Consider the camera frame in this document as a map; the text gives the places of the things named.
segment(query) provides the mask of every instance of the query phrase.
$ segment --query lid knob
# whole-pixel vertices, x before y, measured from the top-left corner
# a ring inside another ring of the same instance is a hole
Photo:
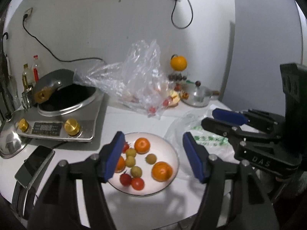
[[[22,118],[19,123],[18,123],[18,128],[22,131],[22,132],[26,132],[27,129],[29,128],[29,123],[27,122],[27,120],[25,120],[24,118]]]
[[[70,136],[75,136],[80,132],[80,124],[74,118],[69,118],[64,124],[65,131]]]
[[[200,87],[200,86],[201,86],[201,82],[198,80],[198,81],[195,82],[195,85],[196,85],[197,87]]]

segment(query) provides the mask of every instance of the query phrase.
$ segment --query orange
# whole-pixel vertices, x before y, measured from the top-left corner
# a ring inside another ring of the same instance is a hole
[[[119,157],[116,168],[115,168],[115,173],[120,173],[125,169],[125,160],[122,156]]]
[[[166,162],[157,162],[151,170],[151,176],[158,182],[167,181],[172,176],[172,167]]]
[[[135,150],[139,154],[145,154],[150,149],[150,142],[145,137],[140,137],[135,141]]]
[[[187,68],[187,60],[183,56],[174,56],[171,59],[171,67],[178,72],[181,72]]]

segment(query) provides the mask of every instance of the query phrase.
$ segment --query red tomato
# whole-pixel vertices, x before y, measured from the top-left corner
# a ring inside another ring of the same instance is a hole
[[[151,106],[149,109],[148,109],[148,112],[152,113],[152,114],[155,114],[157,112],[156,108],[154,108],[153,106]]]
[[[168,99],[165,99],[165,100],[163,101],[163,103],[162,103],[162,105],[163,105],[164,107],[168,107],[168,104],[169,104]]]
[[[129,144],[127,142],[125,142],[124,147],[122,148],[122,153],[126,153],[126,150],[128,150],[130,148]]]
[[[131,186],[135,190],[142,190],[145,187],[145,183],[142,178],[133,178],[131,181]]]
[[[130,186],[130,184],[131,184],[131,179],[132,179],[131,176],[128,175],[128,174],[126,174],[126,173],[121,174],[120,177],[119,177],[120,183],[121,183],[123,186],[126,186],[126,187]]]

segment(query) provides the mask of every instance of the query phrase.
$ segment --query phone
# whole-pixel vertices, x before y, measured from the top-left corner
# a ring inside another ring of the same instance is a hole
[[[27,190],[31,188],[35,179],[42,171],[46,163],[54,155],[54,150],[45,146],[38,146],[26,159],[24,164],[15,174],[15,179]]]

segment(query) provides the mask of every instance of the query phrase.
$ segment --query plastic bag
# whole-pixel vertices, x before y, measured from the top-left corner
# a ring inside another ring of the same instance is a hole
[[[210,154],[216,154],[227,162],[239,163],[233,158],[234,150],[226,137],[205,131],[201,126],[201,121],[205,117],[212,118],[213,109],[215,108],[197,109],[188,112],[182,118],[175,120],[165,134],[165,139],[174,146],[178,153],[180,166],[177,177],[180,179],[191,180],[194,177],[182,144],[182,136],[187,131],[191,132],[196,142],[203,145]]]
[[[92,61],[75,70],[73,82],[94,86],[129,108],[149,116],[161,115],[169,82],[160,66],[160,48],[154,40],[132,44],[124,62],[107,65]]]

